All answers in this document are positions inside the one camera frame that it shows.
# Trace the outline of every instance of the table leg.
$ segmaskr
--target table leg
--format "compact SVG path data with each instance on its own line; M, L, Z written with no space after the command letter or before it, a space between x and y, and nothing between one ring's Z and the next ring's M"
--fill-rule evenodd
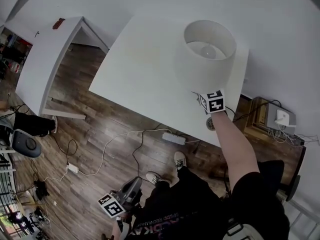
M82 119L82 120L86 119L85 114L70 113L70 112L64 112L64 111L53 110L53 109L48 109L48 108L44 108L42 110L42 114L57 116L57 117Z

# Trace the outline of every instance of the black cable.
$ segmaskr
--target black cable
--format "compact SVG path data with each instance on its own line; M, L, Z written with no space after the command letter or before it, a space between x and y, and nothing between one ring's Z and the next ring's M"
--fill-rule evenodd
M33 181L35 181L35 175L37 176L37 181L40 179L38 168L33 160L30 160L30 167L33 171Z
M234 115L236 115L236 112L234 112L230 107L225 106L228 110L230 110Z
M162 123L160 123L160 124L159 124L156 128L154 128L153 130L156 130L160 125L162 125ZM146 131L148 131L148 130L144 130L144 131L142 132L142 138L141 138L141 144L140 144L140 146L138 146L138 147L132 152L132 156L133 156L133 158L134 158L134 160L135 160L135 162L136 162L136 164L137 164L137 175L138 175L138 177L140 177L140 176L139 176L140 164L139 164L137 158L135 157L135 152L137 152L137 151L142 147L142 145L144 144L144 133L145 133ZM143 181L150 182L149 180L146 180L146 179L144 179L144 178L142 178L142 177L141 177L141 179L142 179Z
M18 107L13 113L11 113L11 114L5 114L5 115L0 116L0 120L5 119L5 118L7 118L7 117L10 117L10 116L12 116L13 114L17 113L18 110L19 110L22 106L24 106L24 105L26 105L26 104L19 105L19 107Z
M180 134L178 134L178 132L177 132L175 135L182 136L182 137L183 137L183 136L192 137L191 135L186 134L186 133L180 133Z
M196 154L196 152L198 151L198 147L200 145L201 140L198 141L198 144L196 145L195 149L191 152L192 154Z
M14 112L17 112L22 106L26 105L25 103L22 104L22 105L16 105L16 106L11 106L11 107L8 107L8 109L14 111ZM27 111L24 112L24 114L28 113L30 110L30 108L28 107Z
M133 152L132 152L132 156L133 156L133 158L134 158L134 160L136 161L136 164L137 164L137 175L138 175L138 177L140 177L139 176L139 170L140 170L140 164L139 164L139 162L138 162L138 160L136 159L136 157L135 157L135 152L137 151L137 150L139 150L141 147L142 147L142 145L144 144L144 133L145 133L146 131L144 130L143 132L142 132L142 139L141 139L141 144L140 144L140 146L138 146Z
M78 150L78 144L77 144L77 142L76 142L73 138L70 139L70 140L69 140L69 143L68 143L68 147L67 147L67 149L66 149L66 152L64 152L64 151L61 149L61 147L59 146L56 137L55 137L54 135L51 135L51 136L54 138L55 143L57 144L57 146L58 146L58 148L60 149L60 151L65 154L65 156L66 156L66 164L68 165L68 157L73 156L73 155L77 152L77 150ZM75 151L74 151L72 154L68 154L68 153L69 153L69 146L70 146L70 143L71 143L72 141L75 143Z
M224 186L225 186L225 191L231 197L231 192L229 190L229 187L228 187L227 181L226 181L227 168L228 168L228 165L226 164L225 167L224 167L223 182L224 182Z
M242 116L234 119L233 122L236 122L236 121L238 121L238 120L247 118L247 117L250 116L253 112L255 112L255 111L257 111L259 108L261 108L263 105L267 105L267 104L269 104L269 103L272 103L272 104L273 104L273 102L279 102L279 105L280 105L280 107L282 108L281 102L280 102L279 100L277 100L277 99L274 99L274 100L272 100L272 101L268 101L268 102L265 102L265 103L260 104L258 107L256 107L254 110L251 110L249 113L243 114Z
M57 219L61 222L61 224L65 227L66 230L68 230L70 232L70 234L77 240L79 240L79 238L77 238L71 231L69 228L66 227L66 225L62 222L62 220L59 218L59 216L56 214L56 212L48 205L47 201L46 200L43 200L45 201L46 205L51 209L51 211L53 211L54 215L57 217Z

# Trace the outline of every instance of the wooden floor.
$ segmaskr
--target wooden floor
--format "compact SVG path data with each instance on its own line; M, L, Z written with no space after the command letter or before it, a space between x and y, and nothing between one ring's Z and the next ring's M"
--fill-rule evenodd
M85 174L95 173L102 161L102 150L105 143L114 136L133 130L147 130L168 128L129 109L117 105L109 100L88 91L89 86L105 57L105 54L96 48L75 45L72 51L66 53L57 75L54 79L48 108L64 105L77 112L87 115L86 120L58 119L58 132L54 135L66 151L68 142L74 139L78 150L68 161L77 165ZM17 77L8 76L7 83L1 83L1 96L8 91L14 91ZM10 104L21 104L21 100L11 93ZM241 99L237 114L248 111L248 102ZM210 172L221 176L225 167L225 160L221 149L201 141L195 154L197 142L185 146L161 140L163 131L146 132L142 148L136 152L140 163L139 174L144 177L148 171L155 171L164 177L177 182L174 166L174 153L181 150L187 155L188 166L200 177L209 182L210 187L222 196L225 193L224 184L208 178ZM66 155L59 148L52 136L38 138L42 145L43 154L33 159L40 180L46 177L61 178L66 172ZM285 160L285 174L283 183L289 183L297 166L300 156L298 149L290 146L280 146L278 143L259 143L249 138L257 152L258 159ZM130 133L113 140L105 150L104 162L100 172L93 176L73 174L68 172L64 179L47 180L46 186L50 196L45 198L47 212L51 219L51 227L45 231L52 239L72 240L74 234L79 240L99 240L101 234L111 235L112 220L99 207L97 200L110 190L118 190L120 186L137 175L137 164L132 152L141 143L141 133ZM70 144L70 153L74 151L74 144ZM31 159L16 154L13 156L17 169L16 183L19 190L32 185L34 172L31 168ZM143 182L141 204L150 195L153 186Z

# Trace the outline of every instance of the sneaker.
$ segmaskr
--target sneaker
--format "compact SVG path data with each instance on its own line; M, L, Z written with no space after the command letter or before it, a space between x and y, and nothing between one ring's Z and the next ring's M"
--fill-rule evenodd
M187 167L187 160L184 153L181 151L177 151L174 153L174 163L176 170L180 170L183 166Z
M52 116L52 120L54 120L55 128L53 130L53 133L56 134L58 130L58 119L55 115Z
M171 183L169 180L161 178L161 176L158 173L155 173L153 171L148 171L145 177L153 185L155 185L158 182L168 182L169 184Z

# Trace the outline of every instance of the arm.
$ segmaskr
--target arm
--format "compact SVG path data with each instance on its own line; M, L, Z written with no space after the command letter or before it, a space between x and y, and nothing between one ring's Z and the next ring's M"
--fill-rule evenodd
M224 112L211 114L223 156L229 169L231 191L244 175L259 172L253 147Z

